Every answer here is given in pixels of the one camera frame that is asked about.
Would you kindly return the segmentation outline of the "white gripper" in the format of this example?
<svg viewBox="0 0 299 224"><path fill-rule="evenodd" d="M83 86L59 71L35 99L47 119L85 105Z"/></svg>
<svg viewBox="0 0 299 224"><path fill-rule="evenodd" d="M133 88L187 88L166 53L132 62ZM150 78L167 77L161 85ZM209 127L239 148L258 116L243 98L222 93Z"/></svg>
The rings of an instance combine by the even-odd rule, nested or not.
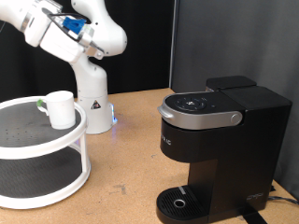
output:
<svg viewBox="0 0 299 224"><path fill-rule="evenodd" d="M102 60L105 51L96 44L90 43L91 36L86 32L81 32L77 39L73 39L72 36L68 36L58 25L52 22L43 35L39 46L46 52L68 63L75 63L85 52L85 49L88 49L89 56Z"/></svg>

